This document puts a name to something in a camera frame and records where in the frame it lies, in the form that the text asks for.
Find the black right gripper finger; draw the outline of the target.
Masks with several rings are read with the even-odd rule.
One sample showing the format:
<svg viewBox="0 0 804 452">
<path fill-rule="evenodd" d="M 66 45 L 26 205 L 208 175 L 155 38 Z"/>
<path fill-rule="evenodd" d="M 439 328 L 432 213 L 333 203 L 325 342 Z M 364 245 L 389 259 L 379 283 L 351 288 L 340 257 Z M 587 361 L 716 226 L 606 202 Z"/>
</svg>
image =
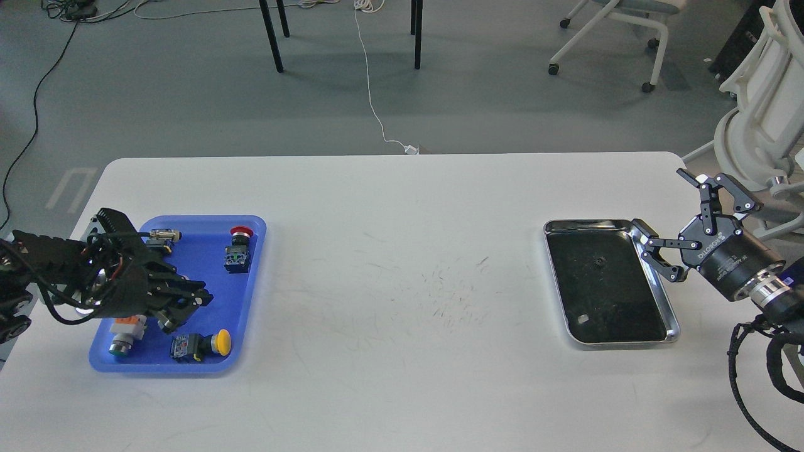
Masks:
<svg viewBox="0 0 804 452">
<path fill-rule="evenodd" d="M 641 259 L 646 261 L 652 269 L 667 281 L 671 281 L 671 283 L 685 281 L 690 267 L 670 264 L 661 256 L 660 250 L 663 248 L 697 250 L 700 249 L 701 243 L 687 239 L 661 239 L 657 232 L 640 218 L 634 218 L 632 224 L 646 238 L 646 243 L 643 245 L 644 250 L 641 252 Z"/>
<path fill-rule="evenodd" d="M 739 180 L 726 173 L 719 173 L 715 176 L 699 175 L 694 176 L 683 167 L 676 169 L 687 183 L 691 184 L 700 194 L 700 215 L 697 215 L 693 223 L 698 223 L 704 234 L 717 234 L 724 231 L 718 226 L 721 218 L 724 220 L 741 224 L 743 218 L 748 217 L 753 212 L 760 212 L 763 203 L 753 195 Z M 724 213 L 720 200 L 720 191 L 724 190 L 733 199 L 732 215 Z"/>
</svg>

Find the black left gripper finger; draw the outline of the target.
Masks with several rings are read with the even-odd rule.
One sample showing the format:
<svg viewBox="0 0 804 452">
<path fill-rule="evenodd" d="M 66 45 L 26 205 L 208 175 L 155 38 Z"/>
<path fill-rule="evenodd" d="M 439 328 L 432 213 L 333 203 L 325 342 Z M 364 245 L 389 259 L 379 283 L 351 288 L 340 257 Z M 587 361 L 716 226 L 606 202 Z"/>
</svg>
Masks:
<svg viewBox="0 0 804 452">
<path fill-rule="evenodd" d="M 148 264 L 148 307 L 158 308 L 172 298 L 203 298 L 209 305 L 214 296 L 205 288 L 204 281 L 190 280 L 177 273 L 172 264 Z"/>
<path fill-rule="evenodd" d="M 178 327 L 183 326 L 201 306 L 203 306 L 201 297 L 172 298 L 164 306 L 155 309 L 153 317 L 156 318 L 159 329 L 163 333 L 173 333 Z"/>
</svg>

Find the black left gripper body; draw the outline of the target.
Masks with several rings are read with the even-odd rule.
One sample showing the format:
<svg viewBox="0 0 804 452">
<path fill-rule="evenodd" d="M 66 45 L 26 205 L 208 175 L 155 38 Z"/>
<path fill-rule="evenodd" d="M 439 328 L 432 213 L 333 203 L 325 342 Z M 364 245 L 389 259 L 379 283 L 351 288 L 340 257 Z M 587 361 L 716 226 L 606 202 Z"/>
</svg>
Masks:
<svg viewBox="0 0 804 452">
<path fill-rule="evenodd" d="M 94 284 L 98 318 L 155 317 L 165 309 L 163 257 L 155 251 L 143 254 L 115 252 L 108 261 L 97 259 L 100 269 Z"/>
</svg>

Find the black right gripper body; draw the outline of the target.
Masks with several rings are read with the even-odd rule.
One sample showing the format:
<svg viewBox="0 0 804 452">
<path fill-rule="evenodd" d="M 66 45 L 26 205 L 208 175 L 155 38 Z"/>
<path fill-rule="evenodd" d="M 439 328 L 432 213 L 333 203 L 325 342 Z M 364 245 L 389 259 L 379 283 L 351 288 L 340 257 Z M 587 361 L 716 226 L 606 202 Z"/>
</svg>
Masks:
<svg viewBox="0 0 804 452">
<path fill-rule="evenodd" d="M 744 286 L 762 270 L 778 274 L 786 264 L 778 252 L 745 232 L 730 215 L 715 215 L 712 235 L 705 233 L 701 218 L 693 218 L 686 226 L 686 240 L 698 244 L 686 250 L 686 265 L 697 269 L 729 301 L 745 298 Z"/>
</svg>

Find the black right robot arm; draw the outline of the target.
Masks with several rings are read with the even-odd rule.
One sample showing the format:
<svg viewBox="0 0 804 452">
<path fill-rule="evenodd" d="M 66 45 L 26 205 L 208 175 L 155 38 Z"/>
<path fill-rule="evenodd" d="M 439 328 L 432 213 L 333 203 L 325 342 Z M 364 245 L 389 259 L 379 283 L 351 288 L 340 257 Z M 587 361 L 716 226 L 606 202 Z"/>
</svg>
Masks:
<svg viewBox="0 0 804 452">
<path fill-rule="evenodd" d="M 785 260 L 744 228 L 743 218 L 762 208 L 752 192 L 724 173 L 695 176 L 683 167 L 677 173 L 698 191 L 700 212 L 675 239 L 659 237 L 637 218 L 634 224 L 646 238 L 641 259 L 672 283 L 685 281 L 687 273 L 695 270 L 726 300 L 749 298 L 760 309 L 755 320 L 739 323 L 732 330 L 727 349 L 729 383 L 736 404 L 755 432 L 773 448 L 790 451 L 790 446 L 767 432 L 747 411 L 736 380 L 736 357 L 749 334 L 769 338 L 766 368 L 773 387 L 784 397 L 802 402 L 802 391 L 792 388 L 782 372 L 784 348 L 803 343 L 802 286 L 782 281 Z"/>
</svg>

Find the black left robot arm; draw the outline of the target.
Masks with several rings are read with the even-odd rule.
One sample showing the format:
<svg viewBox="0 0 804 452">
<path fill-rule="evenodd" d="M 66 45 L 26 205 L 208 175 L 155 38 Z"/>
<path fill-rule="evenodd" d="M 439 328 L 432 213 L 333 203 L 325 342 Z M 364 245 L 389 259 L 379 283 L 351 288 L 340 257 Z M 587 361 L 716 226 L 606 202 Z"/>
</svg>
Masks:
<svg viewBox="0 0 804 452">
<path fill-rule="evenodd" d="M 178 274 L 146 239 L 178 240 L 180 232 L 138 232 L 129 218 L 103 208 L 83 240 L 12 232 L 2 241 L 2 342 L 23 334 L 22 313 L 38 286 L 52 317 L 64 325 L 93 318 L 155 318 L 172 333 L 213 300 L 203 281 Z"/>
</svg>

